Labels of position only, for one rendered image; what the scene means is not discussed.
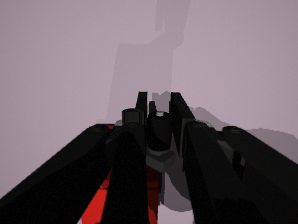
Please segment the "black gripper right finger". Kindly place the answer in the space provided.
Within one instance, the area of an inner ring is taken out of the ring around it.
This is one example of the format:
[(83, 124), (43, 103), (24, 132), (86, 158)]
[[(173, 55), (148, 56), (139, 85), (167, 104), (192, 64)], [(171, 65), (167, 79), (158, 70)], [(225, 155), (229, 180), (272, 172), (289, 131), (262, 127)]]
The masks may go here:
[(197, 120), (180, 92), (170, 114), (195, 224), (298, 224), (297, 163), (242, 128)]

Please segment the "red pencil sharpener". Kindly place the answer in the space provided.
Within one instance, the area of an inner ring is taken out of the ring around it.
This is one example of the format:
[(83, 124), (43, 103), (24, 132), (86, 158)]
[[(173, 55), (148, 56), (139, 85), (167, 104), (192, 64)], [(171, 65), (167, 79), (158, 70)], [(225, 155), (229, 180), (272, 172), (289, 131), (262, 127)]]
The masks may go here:
[[(170, 150), (171, 140), (171, 114), (163, 111), (149, 113), (147, 118), (146, 175), (150, 224), (157, 224), (158, 221), (158, 195), (161, 192), (162, 172), (175, 164), (175, 152)], [(81, 217), (82, 224), (100, 223), (111, 172), (112, 168)]]

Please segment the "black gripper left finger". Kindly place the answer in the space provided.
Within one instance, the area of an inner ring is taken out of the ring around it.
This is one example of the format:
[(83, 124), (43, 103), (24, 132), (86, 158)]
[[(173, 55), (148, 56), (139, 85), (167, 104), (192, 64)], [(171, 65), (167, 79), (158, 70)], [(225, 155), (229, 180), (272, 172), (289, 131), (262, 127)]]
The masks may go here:
[(139, 92), (113, 129), (88, 127), (4, 195), (0, 224), (77, 224), (111, 168), (96, 224), (150, 224), (146, 142), (147, 92)]

